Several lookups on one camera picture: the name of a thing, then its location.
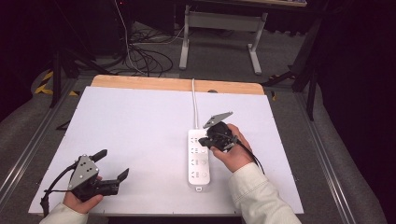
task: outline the black stand leg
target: black stand leg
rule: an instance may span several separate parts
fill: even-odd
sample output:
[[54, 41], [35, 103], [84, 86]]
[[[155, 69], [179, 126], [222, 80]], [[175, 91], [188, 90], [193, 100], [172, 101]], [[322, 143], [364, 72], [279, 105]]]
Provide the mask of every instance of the black stand leg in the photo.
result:
[[281, 82], [281, 81], [283, 81], [283, 80], [285, 80], [287, 78], [294, 77], [294, 76], [295, 76], [295, 74], [292, 73], [291, 71], [289, 71], [289, 72], [283, 74], [280, 77], [276, 77], [274, 79], [271, 79], [271, 80], [269, 80], [267, 82], [262, 83], [262, 85], [266, 86], [266, 87], [270, 87], [270, 86], [275, 85], [276, 83], [279, 83], [279, 82]]
[[53, 94], [50, 108], [53, 108], [61, 99], [61, 57], [59, 51], [53, 54]]
[[57, 50], [53, 56], [53, 95], [52, 103], [50, 107], [54, 107], [58, 101], [61, 99], [62, 83], [61, 74], [62, 68], [66, 73], [67, 77], [77, 78], [79, 75], [78, 68], [75, 61], [80, 61], [90, 67], [92, 70], [97, 71], [99, 74], [103, 75], [114, 75], [102, 68], [101, 66], [93, 63], [92, 61], [84, 58], [80, 54], [74, 52], [71, 49], [61, 49]]
[[306, 113], [311, 120], [314, 120], [315, 91], [317, 90], [318, 72], [314, 71], [309, 82], [308, 100], [306, 101]]

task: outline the white power strip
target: white power strip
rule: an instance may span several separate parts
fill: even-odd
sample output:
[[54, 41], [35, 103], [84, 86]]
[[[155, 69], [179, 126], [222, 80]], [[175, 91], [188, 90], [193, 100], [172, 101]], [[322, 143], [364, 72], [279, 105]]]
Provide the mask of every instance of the white power strip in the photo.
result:
[[197, 191], [202, 191], [210, 182], [209, 149], [198, 142], [203, 137], [206, 137], [206, 130], [189, 130], [189, 183]]

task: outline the gray carpet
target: gray carpet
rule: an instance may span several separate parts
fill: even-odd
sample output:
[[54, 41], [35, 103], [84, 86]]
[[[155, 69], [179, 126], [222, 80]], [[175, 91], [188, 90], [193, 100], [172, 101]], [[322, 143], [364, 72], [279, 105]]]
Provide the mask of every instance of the gray carpet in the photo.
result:
[[[157, 50], [172, 59], [174, 67], [167, 72], [168, 76], [164, 75], [165, 77], [264, 82], [271, 75], [281, 75], [288, 71], [288, 65], [293, 63], [304, 40], [303, 36], [289, 37], [264, 32], [257, 49], [263, 74], [255, 76], [246, 47], [252, 38], [253, 34], [250, 33], [235, 32], [228, 37], [220, 37], [219, 33], [213, 33], [213, 31], [194, 31], [191, 35], [191, 49], [185, 71], [178, 69], [181, 40], [177, 39], [168, 45], [141, 45], [139, 47]], [[102, 59], [98, 62], [107, 61], [108, 59]], [[45, 73], [37, 78], [32, 90], [35, 90]], [[94, 72], [84, 71], [76, 80], [73, 91], [83, 91], [85, 86], [90, 85], [92, 74]], [[276, 87], [267, 88], [266, 92], [275, 91], [276, 93], [276, 100], [270, 99], [270, 103], [291, 170], [297, 179], [297, 189], [305, 210], [305, 213], [298, 215], [298, 218], [303, 223], [343, 223], [318, 160], [316, 145], [309, 131], [305, 113], [296, 100], [297, 93], [291, 92], [290, 83], [290, 80], [286, 80]], [[6, 180], [8, 173], [30, 143], [35, 130], [49, 110], [50, 99], [50, 95], [35, 94], [30, 102], [0, 123], [0, 178], [2, 181]], [[0, 223], [38, 223], [41, 220], [41, 217], [30, 215], [27, 211], [38, 189], [37, 183], [46, 172], [64, 136], [64, 131], [56, 131], [56, 127], [72, 118], [78, 100], [79, 96], [65, 98], [59, 112], [49, 124], [48, 130], [37, 146], [29, 166], [23, 171], [21, 180], [1, 211]], [[376, 197], [350, 159], [323, 108], [320, 90], [318, 90], [314, 111], [314, 124], [318, 128], [318, 134], [343, 187], [356, 223], [386, 223]], [[107, 218], [90, 217], [89, 223], [107, 223]], [[134, 223], [166, 223], [166, 220], [135, 218]]]

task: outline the metal bracket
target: metal bracket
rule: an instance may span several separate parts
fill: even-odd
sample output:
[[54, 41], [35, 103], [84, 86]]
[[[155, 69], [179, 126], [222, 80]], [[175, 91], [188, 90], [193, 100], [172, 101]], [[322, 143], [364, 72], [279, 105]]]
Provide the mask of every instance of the metal bracket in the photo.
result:
[[76, 188], [97, 174], [99, 174], [99, 169], [95, 163], [87, 155], [81, 156], [76, 171], [70, 179], [68, 189]]
[[208, 120], [207, 123], [205, 124], [204, 129], [212, 127], [212, 126], [218, 124], [219, 122], [221, 122], [222, 120], [227, 119], [228, 117], [231, 116], [232, 113], [233, 112], [230, 111], [230, 112], [227, 112], [227, 113], [224, 113], [224, 114], [219, 114], [219, 115], [212, 116], [212, 118], [210, 118], [210, 120]]

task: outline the hand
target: hand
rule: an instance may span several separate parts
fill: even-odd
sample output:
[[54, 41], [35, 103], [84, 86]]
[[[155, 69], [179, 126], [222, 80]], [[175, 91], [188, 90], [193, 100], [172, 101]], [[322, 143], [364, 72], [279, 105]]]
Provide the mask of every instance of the hand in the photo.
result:
[[78, 197], [76, 197], [72, 192], [68, 191], [64, 195], [64, 205], [75, 210], [81, 214], [87, 214], [91, 211], [99, 202], [103, 200], [103, 195], [95, 195], [91, 197], [87, 202], [82, 202]]
[[[233, 124], [227, 124], [227, 126], [231, 130], [233, 136], [236, 135], [239, 141], [251, 151], [250, 144], [245, 139], [244, 135], [239, 132], [239, 129]], [[248, 153], [239, 145], [233, 146], [227, 153], [220, 151], [216, 147], [211, 147], [210, 150], [212, 150], [216, 158], [224, 162], [225, 166], [231, 172], [235, 172], [246, 164], [253, 162], [253, 159], [251, 159]]]

